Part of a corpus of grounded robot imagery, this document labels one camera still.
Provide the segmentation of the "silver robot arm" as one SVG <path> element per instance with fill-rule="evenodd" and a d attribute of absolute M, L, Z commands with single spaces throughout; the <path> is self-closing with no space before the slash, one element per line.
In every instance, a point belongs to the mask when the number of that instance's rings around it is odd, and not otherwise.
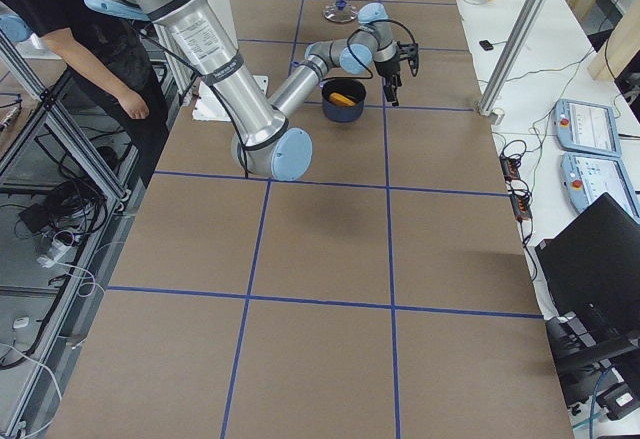
<path fill-rule="evenodd" d="M 370 65 L 383 78 L 386 99 L 396 104 L 400 63 L 419 70 L 418 45 L 395 40 L 384 6 L 369 3 L 348 38 L 316 42 L 272 95 L 266 96 L 247 68 L 208 0 L 84 0 L 90 9 L 165 27 L 202 81 L 221 102 L 236 130 L 232 154 L 248 174 L 295 181 L 312 160 L 309 134 L 289 125 L 291 114 L 333 68 L 360 74 Z"/>

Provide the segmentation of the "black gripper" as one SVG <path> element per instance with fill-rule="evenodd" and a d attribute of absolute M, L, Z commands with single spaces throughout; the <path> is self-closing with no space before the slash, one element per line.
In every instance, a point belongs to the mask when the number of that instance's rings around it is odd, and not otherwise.
<path fill-rule="evenodd" d="M 407 63 L 411 75 L 416 77 L 420 67 L 419 51 L 417 49 L 411 49 L 407 52 Z M 375 67 L 378 75 L 384 78 L 383 91 L 386 102 L 393 107 L 397 107 L 399 105 L 397 90 L 400 87 L 400 61 L 396 58 L 376 61 Z"/>

